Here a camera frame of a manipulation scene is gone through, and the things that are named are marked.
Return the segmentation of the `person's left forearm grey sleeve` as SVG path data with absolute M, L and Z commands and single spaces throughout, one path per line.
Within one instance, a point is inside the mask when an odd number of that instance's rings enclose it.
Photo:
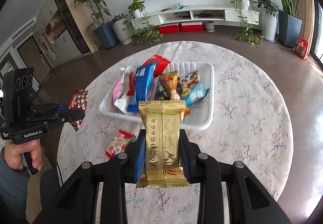
M 1 205 L 10 218 L 24 223 L 29 173 L 11 169 L 4 159 L 4 149 L 1 150 Z

